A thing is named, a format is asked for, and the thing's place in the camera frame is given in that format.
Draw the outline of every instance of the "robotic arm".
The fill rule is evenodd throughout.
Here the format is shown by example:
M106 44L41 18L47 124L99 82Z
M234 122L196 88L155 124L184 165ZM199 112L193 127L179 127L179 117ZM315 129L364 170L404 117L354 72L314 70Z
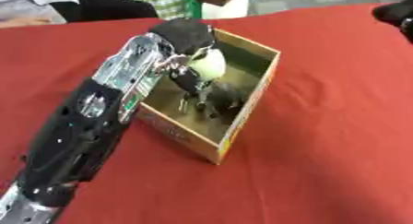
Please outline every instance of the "robotic arm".
M0 224L54 223L113 153L139 104L164 75L185 84L192 55L212 29L193 19L164 22L129 40L57 108L31 142L26 167L0 198Z

